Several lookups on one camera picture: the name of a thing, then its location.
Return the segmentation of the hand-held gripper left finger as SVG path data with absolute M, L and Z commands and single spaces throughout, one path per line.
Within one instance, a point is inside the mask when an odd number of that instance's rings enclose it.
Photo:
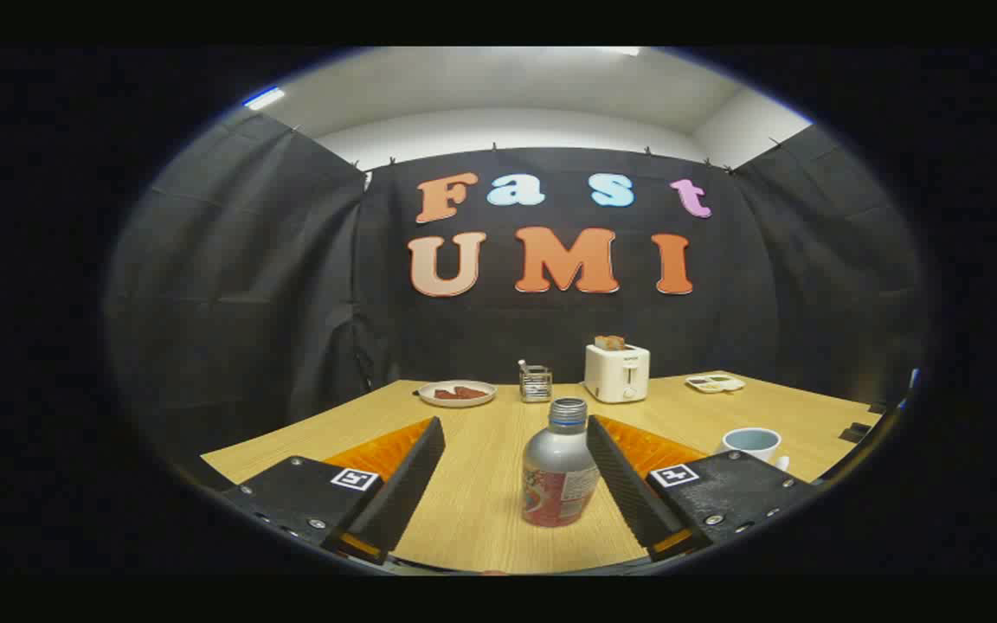
M 385 563 L 446 450 L 431 417 L 327 459 L 290 456 L 222 490 L 222 499 L 326 555 Z

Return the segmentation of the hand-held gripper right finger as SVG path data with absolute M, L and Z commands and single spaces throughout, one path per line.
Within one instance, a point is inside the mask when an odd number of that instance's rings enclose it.
M 587 446 L 614 504 L 653 562 L 735 540 L 806 505 L 818 492 L 750 453 L 707 456 L 605 415 L 589 416 Z

